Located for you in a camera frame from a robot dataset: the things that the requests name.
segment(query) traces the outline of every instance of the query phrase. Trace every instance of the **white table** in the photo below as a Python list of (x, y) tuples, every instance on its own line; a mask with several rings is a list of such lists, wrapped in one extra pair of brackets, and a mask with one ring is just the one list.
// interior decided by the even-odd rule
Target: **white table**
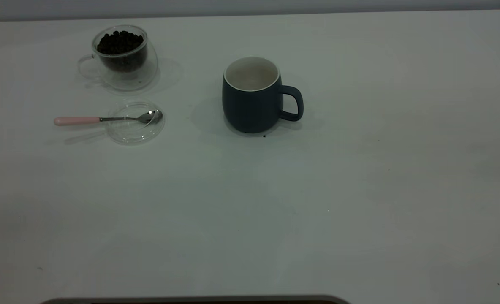
[[(123, 99), (76, 62), (124, 23), (157, 48), (141, 96), (164, 130), (125, 147), (55, 127)], [(223, 70), (248, 54), (304, 96), (265, 138), (221, 110)], [(488, 304), (498, 283), (500, 11), (0, 23), (0, 304)]]

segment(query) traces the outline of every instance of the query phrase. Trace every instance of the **double-walled glass cup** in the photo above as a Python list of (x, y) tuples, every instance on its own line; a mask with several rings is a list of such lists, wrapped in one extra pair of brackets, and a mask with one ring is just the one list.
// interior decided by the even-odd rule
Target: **double-walled glass cup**
[[(130, 52), (123, 54), (103, 54), (98, 52), (97, 46), (102, 38), (112, 35), (115, 31), (127, 31), (143, 37), (143, 42)], [(136, 90), (148, 85), (158, 70), (158, 59), (152, 43), (148, 40), (147, 32), (135, 25), (117, 25), (99, 32), (92, 41), (93, 54), (79, 60), (79, 71), (87, 78), (100, 77), (105, 83), (119, 90)], [(82, 72), (82, 63), (94, 59), (97, 75), (85, 75)]]

